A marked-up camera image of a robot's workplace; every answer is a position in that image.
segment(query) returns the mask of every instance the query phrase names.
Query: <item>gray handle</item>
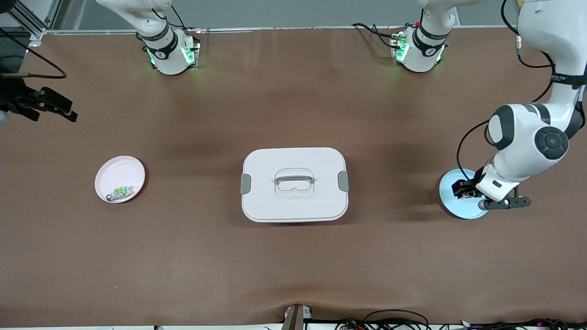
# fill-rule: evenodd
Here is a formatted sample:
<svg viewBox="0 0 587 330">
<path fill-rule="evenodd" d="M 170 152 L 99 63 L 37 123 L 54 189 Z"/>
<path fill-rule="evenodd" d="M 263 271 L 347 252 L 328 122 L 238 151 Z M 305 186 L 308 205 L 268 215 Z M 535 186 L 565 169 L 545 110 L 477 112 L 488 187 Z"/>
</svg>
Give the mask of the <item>gray handle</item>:
<svg viewBox="0 0 587 330">
<path fill-rule="evenodd" d="M 286 176 L 275 179 L 276 184 L 279 184 L 283 181 L 308 181 L 310 183 L 314 183 L 314 178 L 311 176 Z"/>
</svg>

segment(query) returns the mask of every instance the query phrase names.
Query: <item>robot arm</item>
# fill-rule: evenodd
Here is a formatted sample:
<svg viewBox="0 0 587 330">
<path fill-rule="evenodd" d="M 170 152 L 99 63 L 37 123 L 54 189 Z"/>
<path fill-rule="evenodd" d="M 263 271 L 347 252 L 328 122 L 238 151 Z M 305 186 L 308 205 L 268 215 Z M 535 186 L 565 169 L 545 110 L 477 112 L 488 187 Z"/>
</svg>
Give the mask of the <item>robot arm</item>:
<svg viewBox="0 0 587 330">
<path fill-rule="evenodd" d="M 417 0 L 423 8 L 420 25 L 409 26 L 394 44 L 400 49 L 393 52 L 397 63 L 414 72 L 426 72 L 440 60 L 445 41 L 455 24 L 451 9 L 458 6 L 480 4 L 486 0 Z"/>
<path fill-rule="evenodd" d="M 96 0 L 132 25 L 144 43 L 153 65 L 166 75 L 176 75 L 196 65 L 199 41 L 174 29 L 161 14 L 172 0 Z"/>
<path fill-rule="evenodd" d="M 494 201 L 502 201 L 520 182 L 557 164 L 569 139 L 584 124 L 582 97 L 587 83 L 587 1 L 525 1 L 518 18 L 520 36 L 555 63 L 553 89 L 546 103 L 504 105 L 495 111 L 488 132 L 497 154 L 472 183 Z M 460 188 L 467 185 L 461 182 Z M 453 186 L 455 195 L 473 190 Z"/>
</svg>

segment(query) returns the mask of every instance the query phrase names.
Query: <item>brown tabletop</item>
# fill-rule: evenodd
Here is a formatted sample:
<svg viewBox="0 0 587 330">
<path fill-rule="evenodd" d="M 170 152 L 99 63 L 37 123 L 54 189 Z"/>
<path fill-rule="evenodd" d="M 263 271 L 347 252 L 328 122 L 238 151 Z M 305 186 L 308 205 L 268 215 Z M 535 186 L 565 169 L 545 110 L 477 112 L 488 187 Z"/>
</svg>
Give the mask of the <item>brown tabletop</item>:
<svg viewBox="0 0 587 330">
<path fill-rule="evenodd" d="M 531 207 L 466 221 L 438 205 L 462 135 L 548 83 L 549 69 L 518 63 L 513 38 L 457 29 L 438 67 L 416 74 L 364 32 L 211 34 L 197 71 L 164 76 L 133 35 L 44 37 L 39 52 L 69 76 L 27 83 L 73 100 L 79 118 L 13 115 L 0 130 L 0 325 L 250 324 L 293 303 L 315 318 L 407 308 L 431 322 L 584 320 L 584 132 L 522 184 Z M 53 72 L 31 54 L 22 71 Z M 245 157 L 301 146 L 345 156 L 347 213 L 248 220 Z M 475 170 L 494 153 L 479 130 L 462 162 Z M 149 181 L 108 204 L 94 178 L 123 154 Z"/>
</svg>

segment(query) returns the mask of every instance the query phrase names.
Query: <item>white container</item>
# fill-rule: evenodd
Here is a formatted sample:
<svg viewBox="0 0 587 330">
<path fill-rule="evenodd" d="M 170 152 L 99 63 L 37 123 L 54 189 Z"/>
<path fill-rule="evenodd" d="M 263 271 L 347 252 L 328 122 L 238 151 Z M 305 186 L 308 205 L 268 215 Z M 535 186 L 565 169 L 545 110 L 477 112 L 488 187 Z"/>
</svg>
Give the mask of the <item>white container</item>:
<svg viewBox="0 0 587 330">
<path fill-rule="evenodd" d="M 242 172 L 242 211 L 258 223 L 332 221 L 349 205 L 345 159 L 333 148 L 255 150 Z"/>
</svg>

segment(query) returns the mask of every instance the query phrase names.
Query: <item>blue plate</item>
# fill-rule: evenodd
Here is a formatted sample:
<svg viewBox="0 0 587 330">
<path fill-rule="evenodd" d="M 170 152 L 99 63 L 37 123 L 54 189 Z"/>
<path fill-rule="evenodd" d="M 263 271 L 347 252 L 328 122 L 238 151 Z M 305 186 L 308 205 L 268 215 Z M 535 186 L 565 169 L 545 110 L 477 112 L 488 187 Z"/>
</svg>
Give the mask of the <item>blue plate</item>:
<svg viewBox="0 0 587 330">
<path fill-rule="evenodd" d="M 475 172 L 471 170 L 465 170 L 465 173 L 470 179 L 475 176 Z M 461 179 L 466 180 L 461 170 L 456 169 L 445 174 L 442 180 L 440 180 L 438 192 L 440 193 L 440 200 L 444 204 L 444 207 L 450 213 L 462 219 L 472 220 L 484 216 L 487 211 L 479 208 L 479 202 L 484 200 L 485 197 L 458 199 L 454 196 L 453 183 Z"/>
</svg>

